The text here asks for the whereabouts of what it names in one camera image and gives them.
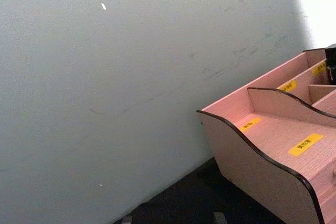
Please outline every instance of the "organizer compartment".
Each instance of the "organizer compartment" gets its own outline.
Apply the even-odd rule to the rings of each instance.
[[[319,49],[296,56],[198,114],[224,176],[286,223],[332,224],[336,223],[335,102],[336,86],[329,85],[324,49]],[[260,160],[251,162],[244,155],[246,149]],[[258,165],[263,160],[270,164],[268,171]],[[278,175],[279,184],[263,181],[264,172],[278,169],[290,176]],[[291,202],[291,209],[284,209],[282,197]]]

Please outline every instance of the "pink wooden organizer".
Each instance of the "pink wooden organizer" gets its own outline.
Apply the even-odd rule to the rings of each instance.
[[[336,86],[304,51],[198,110],[223,176],[286,223],[336,223]]]

